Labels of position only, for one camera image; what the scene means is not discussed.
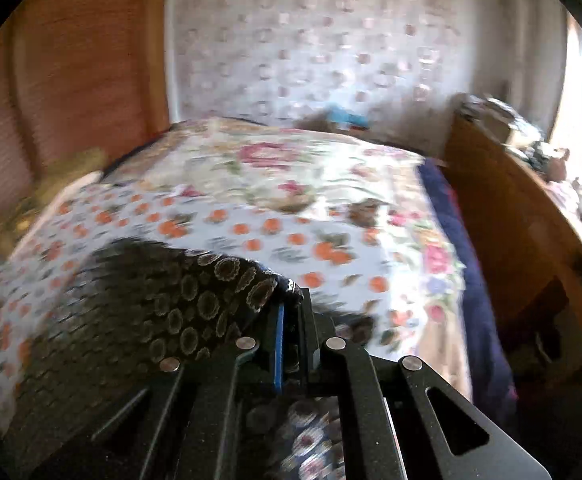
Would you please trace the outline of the navy circle patterned garment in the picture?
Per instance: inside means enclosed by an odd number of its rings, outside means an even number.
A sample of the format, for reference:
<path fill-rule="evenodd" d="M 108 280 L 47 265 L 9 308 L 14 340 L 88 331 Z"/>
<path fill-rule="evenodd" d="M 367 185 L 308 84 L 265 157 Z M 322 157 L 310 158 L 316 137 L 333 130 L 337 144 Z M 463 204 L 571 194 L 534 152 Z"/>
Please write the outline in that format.
<path fill-rule="evenodd" d="M 304 375 L 300 287 L 217 252 L 116 240 L 36 337 L 6 447 L 23 479 L 364 479 L 376 390 L 335 335 Z M 284 304 L 282 391 L 272 383 Z"/>

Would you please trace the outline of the orange print bed sheet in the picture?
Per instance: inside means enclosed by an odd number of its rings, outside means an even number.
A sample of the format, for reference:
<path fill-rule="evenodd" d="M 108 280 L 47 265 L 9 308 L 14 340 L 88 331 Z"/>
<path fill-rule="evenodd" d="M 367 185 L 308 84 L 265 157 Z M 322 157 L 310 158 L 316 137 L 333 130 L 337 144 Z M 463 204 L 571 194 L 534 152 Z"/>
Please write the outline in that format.
<path fill-rule="evenodd" d="M 107 185 L 76 193 L 0 256 L 0 432 L 15 412 L 27 347 L 58 318 L 61 292 L 93 252 L 123 237 L 257 260 L 308 288 L 316 308 L 371 316 L 374 356 L 420 356 L 472 396 L 462 263 L 422 183 L 381 185 L 380 194 L 378 220 L 363 228 L 346 218 L 349 198 L 282 214 Z"/>

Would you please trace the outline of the floral bed quilt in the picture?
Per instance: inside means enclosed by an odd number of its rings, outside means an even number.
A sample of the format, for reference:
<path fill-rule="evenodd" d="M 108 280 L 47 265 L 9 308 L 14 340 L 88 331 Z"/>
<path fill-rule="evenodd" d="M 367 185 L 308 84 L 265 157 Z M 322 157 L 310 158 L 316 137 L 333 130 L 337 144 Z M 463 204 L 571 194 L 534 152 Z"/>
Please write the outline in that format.
<path fill-rule="evenodd" d="M 515 407 L 480 264 L 432 159 L 328 132 L 231 118 L 173 126 L 105 171 L 158 197 L 166 237 L 252 252 L 306 287 L 338 334 L 415 354 L 492 418 Z"/>

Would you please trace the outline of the blue tissue box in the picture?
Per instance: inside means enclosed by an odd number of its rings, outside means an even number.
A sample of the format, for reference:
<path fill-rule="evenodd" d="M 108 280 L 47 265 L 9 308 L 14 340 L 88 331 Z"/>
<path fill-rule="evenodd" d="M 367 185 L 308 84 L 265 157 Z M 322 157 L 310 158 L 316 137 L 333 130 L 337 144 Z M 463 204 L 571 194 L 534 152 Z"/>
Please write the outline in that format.
<path fill-rule="evenodd" d="M 327 114 L 328 124 L 335 130 L 368 130 L 367 117 L 354 114 L 345 108 L 332 106 Z"/>

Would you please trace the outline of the long wooden cabinet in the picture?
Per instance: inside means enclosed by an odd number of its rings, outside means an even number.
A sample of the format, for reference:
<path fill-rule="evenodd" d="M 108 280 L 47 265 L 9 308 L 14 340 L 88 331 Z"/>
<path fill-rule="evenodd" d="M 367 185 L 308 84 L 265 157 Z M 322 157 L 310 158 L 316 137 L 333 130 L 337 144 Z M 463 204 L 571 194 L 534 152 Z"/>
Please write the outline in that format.
<path fill-rule="evenodd" d="M 461 115 L 443 159 L 499 327 L 563 313 L 582 356 L 582 221 L 536 172 Z"/>

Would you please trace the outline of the stack of papers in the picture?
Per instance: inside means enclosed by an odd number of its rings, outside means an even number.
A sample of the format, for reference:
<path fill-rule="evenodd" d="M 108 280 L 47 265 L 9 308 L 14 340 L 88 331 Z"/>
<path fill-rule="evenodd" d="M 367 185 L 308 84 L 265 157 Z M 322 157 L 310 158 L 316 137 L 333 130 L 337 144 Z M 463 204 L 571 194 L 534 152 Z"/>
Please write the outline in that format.
<path fill-rule="evenodd" d="M 465 94 L 458 113 L 481 127 L 507 151 L 523 153 L 523 157 L 527 157 L 526 152 L 544 140 L 544 134 L 539 128 L 528 122 L 512 106 L 492 96 L 479 98 Z"/>

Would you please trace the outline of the pink figurine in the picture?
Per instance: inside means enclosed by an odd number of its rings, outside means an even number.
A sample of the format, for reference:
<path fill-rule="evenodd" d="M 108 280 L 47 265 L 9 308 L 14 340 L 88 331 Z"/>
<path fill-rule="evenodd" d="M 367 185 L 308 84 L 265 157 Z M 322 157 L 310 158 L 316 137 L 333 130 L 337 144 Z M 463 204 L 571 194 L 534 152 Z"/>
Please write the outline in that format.
<path fill-rule="evenodd" d="M 571 151 L 568 148 L 564 148 L 561 151 L 555 152 L 548 159 L 545 172 L 548 182 L 563 182 L 566 180 L 570 156 Z"/>

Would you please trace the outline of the circle patterned curtain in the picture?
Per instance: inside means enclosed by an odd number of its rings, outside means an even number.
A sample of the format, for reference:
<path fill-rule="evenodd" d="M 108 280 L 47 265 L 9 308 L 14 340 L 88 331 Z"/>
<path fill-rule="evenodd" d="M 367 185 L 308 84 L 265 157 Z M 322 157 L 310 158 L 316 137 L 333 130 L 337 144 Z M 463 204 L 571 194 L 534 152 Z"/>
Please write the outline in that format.
<path fill-rule="evenodd" d="M 496 0 L 165 0 L 169 115 L 374 128 L 441 122 L 477 80 Z"/>

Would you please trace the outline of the wooden headboard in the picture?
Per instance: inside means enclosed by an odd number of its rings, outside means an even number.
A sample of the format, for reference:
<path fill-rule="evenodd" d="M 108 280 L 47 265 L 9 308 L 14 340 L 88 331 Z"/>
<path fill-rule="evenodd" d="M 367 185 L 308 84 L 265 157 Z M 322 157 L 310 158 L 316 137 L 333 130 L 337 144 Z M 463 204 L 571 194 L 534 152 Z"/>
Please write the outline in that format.
<path fill-rule="evenodd" d="M 169 123 L 165 0 L 0 0 L 0 217 L 52 162 Z"/>

